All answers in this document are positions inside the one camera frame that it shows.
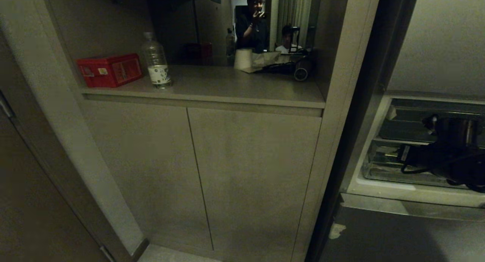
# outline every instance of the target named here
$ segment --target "black shirt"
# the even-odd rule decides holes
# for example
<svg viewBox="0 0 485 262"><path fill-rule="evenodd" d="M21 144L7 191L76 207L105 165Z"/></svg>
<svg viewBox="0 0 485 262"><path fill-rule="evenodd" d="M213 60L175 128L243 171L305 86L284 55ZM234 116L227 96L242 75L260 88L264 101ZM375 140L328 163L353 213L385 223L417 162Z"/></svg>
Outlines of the black shirt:
<svg viewBox="0 0 485 262"><path fill-rule="evenodd" d="M262 19L258 25L253 28L249 40L242 44L244 32L248 29L249 25L251 25L252 19L253 15L247 13L238 17L238 21L236 22L236 36L238 38L237 48L254 48L255 53L262 53L264 49L268 48L269 44L268 25L266 24L265 19Z"/></svg>

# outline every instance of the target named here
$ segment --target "tan cabinet door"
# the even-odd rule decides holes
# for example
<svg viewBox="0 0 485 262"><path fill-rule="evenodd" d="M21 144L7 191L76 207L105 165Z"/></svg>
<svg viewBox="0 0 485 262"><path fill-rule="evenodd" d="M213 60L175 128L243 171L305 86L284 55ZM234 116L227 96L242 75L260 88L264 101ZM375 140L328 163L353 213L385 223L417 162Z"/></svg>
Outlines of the tan cabinet door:
<svg viewBox="0 0 485 262"><path fill-rule="evenodd" d="M212 250L187 109L83 103L123 197L151 243Z"/></svg>
<svg viewBox="0 0 485 262"><path fill-rule="evenodd" d="M0 261L107 261L1 110Z"/></svg>
<svg viewBox="0 0 485 262"><path fill-rule="evenodd" d="M289 262L322 119L188 111L214 250Z"/></svg>

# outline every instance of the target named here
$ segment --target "red box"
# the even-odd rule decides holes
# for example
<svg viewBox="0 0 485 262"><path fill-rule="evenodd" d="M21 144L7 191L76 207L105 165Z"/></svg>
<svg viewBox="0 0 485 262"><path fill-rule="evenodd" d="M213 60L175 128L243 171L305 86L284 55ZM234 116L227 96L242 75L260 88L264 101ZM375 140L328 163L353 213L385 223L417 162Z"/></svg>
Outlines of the red box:
<svg viewBox="0 0 485 262"><path fill-rule="evenodd" d="M107 58L76 60L90 88L116 88L142 77L140 58L136 53Z"/></svg>

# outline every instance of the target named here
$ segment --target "person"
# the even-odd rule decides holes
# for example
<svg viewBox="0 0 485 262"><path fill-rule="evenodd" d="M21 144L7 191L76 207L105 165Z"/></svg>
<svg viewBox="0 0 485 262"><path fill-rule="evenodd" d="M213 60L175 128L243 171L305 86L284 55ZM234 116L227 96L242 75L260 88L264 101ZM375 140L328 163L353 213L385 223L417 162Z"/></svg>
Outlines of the person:
<svg viewBox="0 0 485 262"><path fill-rule="evenodd" d="M238 49L253 48L255 53L268 49L269 32L263 5L264 0L247 0L248 10L236 22Z"/></svg>
<svg viewBox="0 0 485 262"><path fill-rule="evenodd" d="M283 36L283 44L281 46L276 47L275 51L281 53L289 53L290 45L292 47L291 51L296 51L296 45L292 44L291 41L293 40L293 30L290 25L286 25L281 30L281 34Z"/></svg>

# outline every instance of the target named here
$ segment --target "cabinet door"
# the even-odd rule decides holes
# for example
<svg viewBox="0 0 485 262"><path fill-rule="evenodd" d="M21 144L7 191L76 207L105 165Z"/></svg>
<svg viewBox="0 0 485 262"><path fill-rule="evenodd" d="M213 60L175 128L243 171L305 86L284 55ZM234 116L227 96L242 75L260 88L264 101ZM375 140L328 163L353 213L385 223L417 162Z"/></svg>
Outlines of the cabinet door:
<svg viewBox="0 0 485 262"><path fill-rule="evenodd" d="M186 108L83 105L97 146L150 242L212 250Z"/></svg>
<svg viewBox="0 0 485 262"><path fill-rule="evenodd" d="M215 251L289 262L322 119L189 108Z"/></svg>

